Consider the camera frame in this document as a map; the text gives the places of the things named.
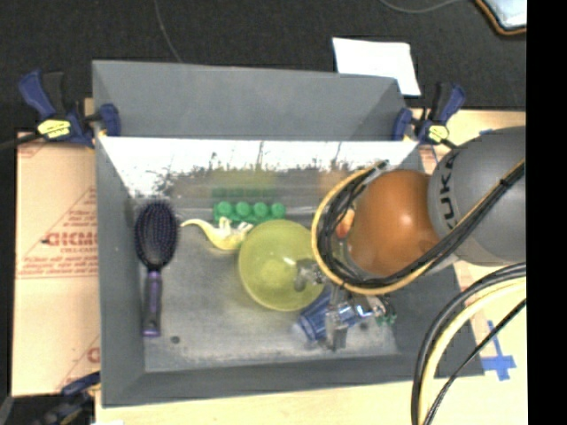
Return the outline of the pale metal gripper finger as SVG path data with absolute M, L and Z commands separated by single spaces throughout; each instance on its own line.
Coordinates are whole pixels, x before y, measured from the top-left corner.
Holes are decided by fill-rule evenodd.
M 296 276 L 293 288 L 297 292 L 304 291 L 307 286 L 323 285 L 324 275 L 313 259 L 301 259 L 296 262 Z
M 346 347 L 348 325 L 341 319 L 337 311 L 328 311 L 325 316 L 326 344 L 337 351 Z

